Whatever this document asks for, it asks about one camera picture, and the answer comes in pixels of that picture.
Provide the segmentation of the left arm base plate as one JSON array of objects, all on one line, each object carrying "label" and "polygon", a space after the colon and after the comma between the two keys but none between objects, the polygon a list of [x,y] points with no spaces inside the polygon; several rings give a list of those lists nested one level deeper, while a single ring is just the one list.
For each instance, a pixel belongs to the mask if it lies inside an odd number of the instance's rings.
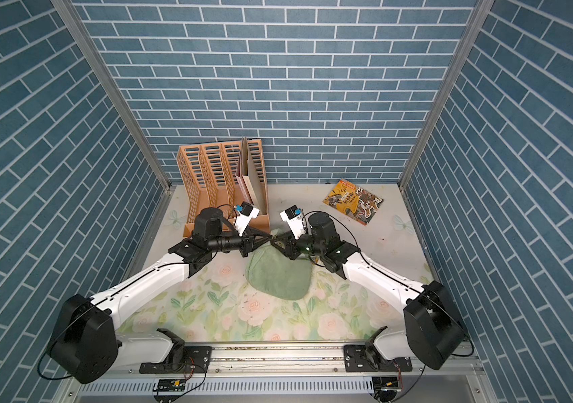
[{"label": "left arm base plate", "polygon": [[207,345],[189,345],[186,341],[167,328],[157,328],[171,343],[170,350],[162,359],[148,359],[140,364],[140,374],[207,374],[212,357],[212,347]]}]

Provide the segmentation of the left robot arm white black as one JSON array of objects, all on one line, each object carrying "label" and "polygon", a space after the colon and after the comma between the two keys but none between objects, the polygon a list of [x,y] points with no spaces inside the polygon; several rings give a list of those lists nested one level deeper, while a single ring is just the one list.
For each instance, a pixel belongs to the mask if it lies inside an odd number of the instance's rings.
[{"label": "left robot arm white black", "polygon": [[269,233],[250,225],[258,208],[242,203],[234,212],[230,222],[220,209],[204,208],[192,234],[150,267],[92,297],[76,294],[66,300],[45,355],[83,385],[111,368],[135,364],[152,374],[185,369],[185,342],[172,331],[158,328],[127,336],[118,329],[161,292],[196,275],[216,254],[237,250],[246,257],[271,240]]}]

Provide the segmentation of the green fabric bag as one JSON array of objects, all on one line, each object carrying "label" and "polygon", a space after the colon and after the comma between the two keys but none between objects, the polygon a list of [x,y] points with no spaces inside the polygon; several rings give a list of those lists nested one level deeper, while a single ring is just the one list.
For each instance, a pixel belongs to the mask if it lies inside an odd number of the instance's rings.
[{"label": "green fabric bag", "polygon": [[313,277],[313,264],[306,258],[289,260],[270,243],[249,255],[245,278],[254,289],[286,301],[303,299]]}]

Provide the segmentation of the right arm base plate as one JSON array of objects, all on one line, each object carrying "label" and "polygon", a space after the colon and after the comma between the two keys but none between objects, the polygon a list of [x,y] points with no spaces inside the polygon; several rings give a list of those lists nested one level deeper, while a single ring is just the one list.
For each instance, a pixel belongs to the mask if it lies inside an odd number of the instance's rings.
[{"label": "right arm base plate", "polygon": [[387,327],[379,328],[363,344],[345,344],[343,346],[344,365],[348,373],[412,371],[412,361],[409,357],[386,359],[376,350],[375,339],[385,330]]}]

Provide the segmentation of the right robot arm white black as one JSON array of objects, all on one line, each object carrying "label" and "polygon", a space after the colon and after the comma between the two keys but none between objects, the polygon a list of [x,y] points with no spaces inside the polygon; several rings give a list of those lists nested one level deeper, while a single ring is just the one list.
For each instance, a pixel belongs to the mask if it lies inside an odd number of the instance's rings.
[{"label": "right robot arm white black", "polygon": [[404,329],[381,327],[366,343],[374,367],[386,361],[415,357],[430,369],[441,369],[468,334],[448,290],[436,280],[426,285],[410,280],[367,257],[357,241],[341,240],[333,216],[303,213],[292,206],[280,213],[290,232],[271,244],[290,260],[302,255],[318,259],[329,272],[365,287],[396,309]]}]

